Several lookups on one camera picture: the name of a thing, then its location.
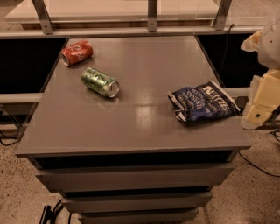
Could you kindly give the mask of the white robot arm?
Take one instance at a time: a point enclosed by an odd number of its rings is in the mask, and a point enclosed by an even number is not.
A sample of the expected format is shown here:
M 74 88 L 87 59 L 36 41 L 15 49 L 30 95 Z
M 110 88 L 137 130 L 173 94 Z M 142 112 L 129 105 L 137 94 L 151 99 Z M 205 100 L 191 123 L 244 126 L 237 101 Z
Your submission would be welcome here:
M 280 106 L 280 12 L 263 30 L 249 36 L 241 49 L 257 52 L 258 62 L 268 68 L 262 77 L 253 76 L 242 114 L 242 127 L 254 130 L 267 122 Z

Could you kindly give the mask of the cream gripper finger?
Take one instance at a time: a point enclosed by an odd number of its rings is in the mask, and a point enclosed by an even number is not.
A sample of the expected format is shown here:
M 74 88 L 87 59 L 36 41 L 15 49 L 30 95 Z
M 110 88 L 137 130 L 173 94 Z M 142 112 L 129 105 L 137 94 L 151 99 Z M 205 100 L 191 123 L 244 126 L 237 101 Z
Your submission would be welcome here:
M 280 106 L 280 71 L 270 69 L 250 82 L 248 102 L 243 110 L 241 126 L 254 130 L 267 122 Z
M 248 53 L 257 52 L 261 35 L 262 31 L 257 31 L 250 35 L 242 42 L 241 49 Z

